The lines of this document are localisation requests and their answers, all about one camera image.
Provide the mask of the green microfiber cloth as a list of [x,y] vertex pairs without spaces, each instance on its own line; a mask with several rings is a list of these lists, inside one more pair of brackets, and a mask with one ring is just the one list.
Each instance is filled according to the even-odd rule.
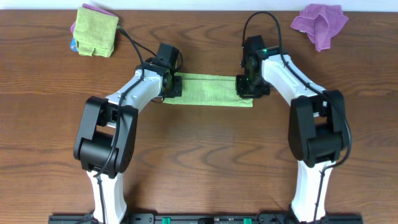
[[182,78],[182,95],[166,98],[171,105],[253,107],[253,99],[236,93],[236,78],[232,76],[177,73]]

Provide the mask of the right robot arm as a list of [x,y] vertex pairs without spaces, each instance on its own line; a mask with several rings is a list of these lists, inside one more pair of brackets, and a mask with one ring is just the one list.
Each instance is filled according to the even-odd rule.
[[333,168],[352,145],[345,102],[338,90],[312,82],[277,48],[243,47],[244,74],[236,77],[242,98],[260,98],[275,88],[289,104],[288,143],[297,160],[297,184],[290,205],[298,223],[328,220],[325,197]]

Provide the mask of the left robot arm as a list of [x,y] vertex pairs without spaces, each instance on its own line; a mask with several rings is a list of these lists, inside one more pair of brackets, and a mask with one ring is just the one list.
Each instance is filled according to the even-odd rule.
[[144,63],[118,91],[87,99],[73,156],[91,180],[96,223],[121,223],[127,211],[123,174],[134,152],[139,113],[156,97],[182,94],[179,67]]

